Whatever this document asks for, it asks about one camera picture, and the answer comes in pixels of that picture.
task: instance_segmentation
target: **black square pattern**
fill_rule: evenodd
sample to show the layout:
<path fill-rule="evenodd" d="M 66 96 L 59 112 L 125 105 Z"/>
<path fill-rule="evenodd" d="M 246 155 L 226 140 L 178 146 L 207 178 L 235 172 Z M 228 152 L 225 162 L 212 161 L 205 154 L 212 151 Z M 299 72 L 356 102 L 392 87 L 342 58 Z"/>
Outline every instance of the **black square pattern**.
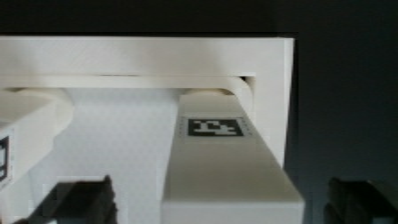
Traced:
<path fill-rule="evenodd" d="M 189 136 L 244 137 L 237 119 L 189 119 Z"/>

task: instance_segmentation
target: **dark background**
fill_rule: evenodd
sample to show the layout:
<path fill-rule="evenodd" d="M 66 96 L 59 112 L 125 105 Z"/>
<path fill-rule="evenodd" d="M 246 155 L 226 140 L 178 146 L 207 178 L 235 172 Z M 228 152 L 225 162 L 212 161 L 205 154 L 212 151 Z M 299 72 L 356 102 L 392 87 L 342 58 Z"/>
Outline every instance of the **dark background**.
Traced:
<path fill-rule="evenodd" d="M 287 170 L 306 224 L 324 223 L 333 176 L 398 187 L 397 0 L 0 0 L 0 32 L 296 36 Z"/>

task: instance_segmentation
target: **black wall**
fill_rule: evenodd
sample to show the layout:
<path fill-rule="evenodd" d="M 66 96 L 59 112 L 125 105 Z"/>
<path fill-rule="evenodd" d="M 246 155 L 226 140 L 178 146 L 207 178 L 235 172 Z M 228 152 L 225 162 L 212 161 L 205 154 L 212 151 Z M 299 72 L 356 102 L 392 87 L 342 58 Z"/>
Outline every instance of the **black wall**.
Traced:
<path fill-rule="evenodd" d="M 287 170 L 308 200 L 306 224 L 324 223 L 333 176 L 398 187 L 397 0 L 0 1 L 0 32 L 294 35 Z"/>

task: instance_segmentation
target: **white panel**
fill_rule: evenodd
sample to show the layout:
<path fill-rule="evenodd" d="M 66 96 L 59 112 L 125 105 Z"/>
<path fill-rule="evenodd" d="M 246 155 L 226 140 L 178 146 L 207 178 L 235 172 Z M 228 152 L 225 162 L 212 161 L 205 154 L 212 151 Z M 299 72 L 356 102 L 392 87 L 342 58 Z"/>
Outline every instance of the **white panel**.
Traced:
<path fill-rule="evenodd" d="M 253 76 L 283 48 L 283 38 L 3 37 L 0 67 L 31 75 Z"/>
<path fill-rule="evenodd" d="M 3 91 L 0 116 L 10 122 L 0 137 L 10 133 L 13 178 L 8 187 L 13 187 L 54 148 L 56 104 L 47 99 Z"/>
<path fill-rule="evenodd" d="M 36 204 L 59 181 L 114 181 L 120 223 L 161 223 L 164 170 L 184 90 L 70 89 L 75 119 L 36 166 Z"/>

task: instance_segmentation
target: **white plastic surface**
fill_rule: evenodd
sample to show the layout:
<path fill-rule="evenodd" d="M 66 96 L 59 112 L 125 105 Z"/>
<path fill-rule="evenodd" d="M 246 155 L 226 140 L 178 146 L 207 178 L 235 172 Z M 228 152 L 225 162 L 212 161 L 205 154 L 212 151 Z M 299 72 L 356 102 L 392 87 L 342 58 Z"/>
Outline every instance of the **white plastic surface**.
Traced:
<path fill-rule="evenodd" d="M 178 98 L 187 90 L 68 89 L 75 119 L 31 171 L 34 204 L 59 182 L 113 177 L 120 224 L 161 224 Z"/>
<path fill-rule="evenodd" d="M 31 214 L 29 171 L 54 149 L 56 104 L 0 91 L 0 137 L 10 137 L 10 177 L 0 183 L 0 217 L 13 223 Z"/>
<path fill-rule="evenodd" d="M 18 84 L 18 87 L 134 88 L 146 83 L 150 88 L 173 88 L 159 79 L 134 85 L 122 76 L 207 77 L 207 80 L 251 77 L 255 123 L 280 164 L 285 162 L 292 62 L 290 38 L 0 37 L 0 87 Z M 91 82 L 84 78 L 102 75 L 114 81 Z M 65 80 L 68 86 L 54 86 Z M 221 88 L 212 86 L 212 81 L 209 84 L 200 88 Z"/>
<path fill-rule="evenodd" d="M 182 97 L 164 194 L 162 224 L 303 223 L 305 200 L 235 96 Z"/>
<path fill-rule="evenodd" d="M 24 96 L 34 96 L 52 100 L 56 103 L 56 127 L 54 127 L 54 134 L 59 135 L 61 132 L 66 130 L 72 120 L 74 120 L 74 102 L 70 96 L 63 89 L 54 88 L 31 88 L 22 89 L 18 94 Z"/>

